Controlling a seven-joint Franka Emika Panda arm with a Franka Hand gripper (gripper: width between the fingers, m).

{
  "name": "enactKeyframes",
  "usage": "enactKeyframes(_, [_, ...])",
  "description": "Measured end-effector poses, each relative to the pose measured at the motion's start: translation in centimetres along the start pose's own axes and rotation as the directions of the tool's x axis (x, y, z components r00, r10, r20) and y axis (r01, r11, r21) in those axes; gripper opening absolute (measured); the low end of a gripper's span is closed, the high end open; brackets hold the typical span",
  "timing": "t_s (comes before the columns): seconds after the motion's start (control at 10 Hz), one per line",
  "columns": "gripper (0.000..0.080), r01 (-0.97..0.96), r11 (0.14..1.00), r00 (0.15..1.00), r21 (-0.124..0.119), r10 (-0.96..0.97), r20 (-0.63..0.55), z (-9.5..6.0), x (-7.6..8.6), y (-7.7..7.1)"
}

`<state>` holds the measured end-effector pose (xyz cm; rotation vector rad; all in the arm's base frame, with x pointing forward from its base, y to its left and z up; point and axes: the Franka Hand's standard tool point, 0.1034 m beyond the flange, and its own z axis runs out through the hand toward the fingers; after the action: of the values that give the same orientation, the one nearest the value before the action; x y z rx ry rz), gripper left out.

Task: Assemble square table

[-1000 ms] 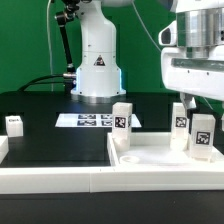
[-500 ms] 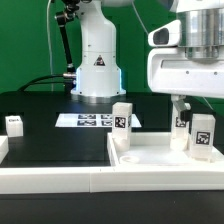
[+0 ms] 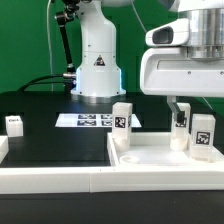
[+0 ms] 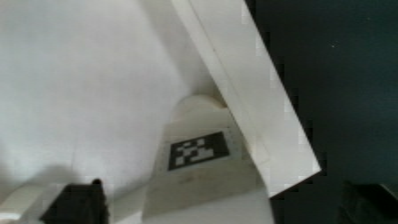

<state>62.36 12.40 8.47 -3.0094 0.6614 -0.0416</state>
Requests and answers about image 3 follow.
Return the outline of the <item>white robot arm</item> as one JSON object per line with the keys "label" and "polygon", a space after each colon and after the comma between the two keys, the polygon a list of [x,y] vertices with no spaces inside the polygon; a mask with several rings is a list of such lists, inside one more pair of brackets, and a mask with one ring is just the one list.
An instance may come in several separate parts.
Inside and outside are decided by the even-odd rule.
{"label": "white robot arm", "polygon": [[[181,122],[178,96],[224,97],[224,0],[159,0],[178,18],[146,33],[149,49],[140,66],[140,88],[161,95]],[[124,91],[116,65],[116,28],[103,7],[133,0],[81,0],[82,63],[73,94],[92,102]]]}

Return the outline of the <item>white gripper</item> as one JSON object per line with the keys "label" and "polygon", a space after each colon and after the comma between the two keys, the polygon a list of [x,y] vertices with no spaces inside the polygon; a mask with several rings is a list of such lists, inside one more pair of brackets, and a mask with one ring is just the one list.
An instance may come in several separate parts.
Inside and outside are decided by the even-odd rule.
{"label": "white gripper", "polygon": [[180,18],[146,33],[149,49],[140,67],[146,95],[168,96],[174,120],[183,124],[175,96],[224,97],[224,29],[219,21]]}

